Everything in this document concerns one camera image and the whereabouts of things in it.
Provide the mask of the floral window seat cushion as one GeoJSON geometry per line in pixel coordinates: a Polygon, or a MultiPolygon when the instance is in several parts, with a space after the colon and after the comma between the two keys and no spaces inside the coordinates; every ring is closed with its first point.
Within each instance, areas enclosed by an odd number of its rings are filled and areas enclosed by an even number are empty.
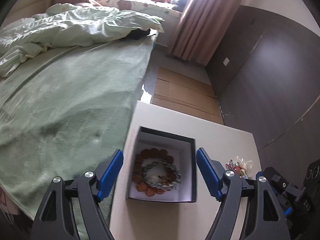
{"type": "Polygon", "coordinates": [[[91,0],[96,6],[115,7],[119,10],[133,10],[152,14],[159,12],[160,14],[169,15],[175,18],[180,18],[183,12],[174,10],[174,5],[170,3],[154,2],[151,0],[91,0]]]}

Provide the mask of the black garment on bed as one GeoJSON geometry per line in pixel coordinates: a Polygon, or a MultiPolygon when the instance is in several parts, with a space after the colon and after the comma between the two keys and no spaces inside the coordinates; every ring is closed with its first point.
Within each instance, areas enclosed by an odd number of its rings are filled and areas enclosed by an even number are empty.
{"type": "Polygon", "coordinates": [[[142,29],[136,29],[132,30],[125,38],[130,40],[139,40],[141,38],[147,37],[150,35],[151,29],[148,30],[142,30],[142,29]]]}

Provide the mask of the white butterfly brooch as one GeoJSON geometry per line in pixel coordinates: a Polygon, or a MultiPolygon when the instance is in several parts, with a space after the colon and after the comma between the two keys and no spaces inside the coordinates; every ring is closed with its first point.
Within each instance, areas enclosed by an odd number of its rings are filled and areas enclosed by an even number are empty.
{"type": "Polygon", "coordinates": [[[254,164],[253,161],[245,160],[244,158],[240,158],[239,156],[237,156],[236,164],[238,165],[238,168],[240,168],[239,175],[241,178],[252,178],[252,168],[254,164]]]}

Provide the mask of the black jewelry box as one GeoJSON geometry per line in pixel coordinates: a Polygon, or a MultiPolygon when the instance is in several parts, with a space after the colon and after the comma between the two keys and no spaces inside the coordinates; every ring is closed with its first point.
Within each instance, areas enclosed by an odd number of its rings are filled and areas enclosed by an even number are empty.
{"type": "Polygon", "coordinates": [[[126,197],[147,202],[196,202],[195,139],[140,127],[126,197]]]}

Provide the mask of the pale green duvet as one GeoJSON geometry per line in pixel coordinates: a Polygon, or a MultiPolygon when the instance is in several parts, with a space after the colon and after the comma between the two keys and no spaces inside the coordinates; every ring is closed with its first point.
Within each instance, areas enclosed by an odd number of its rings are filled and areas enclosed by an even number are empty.
{"type": "Polygon", "coordinates": [[[163,33],[163,18],[115,7],[55,4],[45,13],[1,28],[1,77],[48,48],[88,47],[127,37],[134,30],[163,33]]]}

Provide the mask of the brown cardboard floor sheet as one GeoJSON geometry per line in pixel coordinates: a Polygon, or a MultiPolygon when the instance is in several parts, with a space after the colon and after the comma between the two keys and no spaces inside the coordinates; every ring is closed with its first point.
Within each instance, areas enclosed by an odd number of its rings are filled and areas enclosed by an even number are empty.
{"type": "Polygon", "coordinates": [[[166,68],[159,68],[152,103],[223,124],[212,86],[166,68]]]}

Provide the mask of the pink curtain right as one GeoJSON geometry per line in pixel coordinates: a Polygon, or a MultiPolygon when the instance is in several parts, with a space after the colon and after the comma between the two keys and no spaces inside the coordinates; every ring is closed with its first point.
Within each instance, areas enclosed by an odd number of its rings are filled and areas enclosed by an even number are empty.
{"type": "Polygon", "coordinates": [[[190,0],[168,47],[168,53],[206,66],[242,0],[190,0]]]}

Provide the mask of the white wall switch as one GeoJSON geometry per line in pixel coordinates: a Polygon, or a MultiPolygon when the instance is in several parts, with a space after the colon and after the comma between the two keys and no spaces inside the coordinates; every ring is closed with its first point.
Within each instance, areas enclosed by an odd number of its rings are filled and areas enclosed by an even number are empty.
{"type": "Polygon", "coordinates": [[[230,60],[226,57],[223,61],[223,65],[227,66],[229,64],[230,60]]]}

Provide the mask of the green bed sheet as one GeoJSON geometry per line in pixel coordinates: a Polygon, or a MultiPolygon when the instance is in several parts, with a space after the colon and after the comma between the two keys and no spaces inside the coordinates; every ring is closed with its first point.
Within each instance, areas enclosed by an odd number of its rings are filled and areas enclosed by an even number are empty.
{"type": "Polygon", "coordinates": [[[28,217],[124,147],[156,38],[50,49],[1,81],[1,187],[28,217]]]}

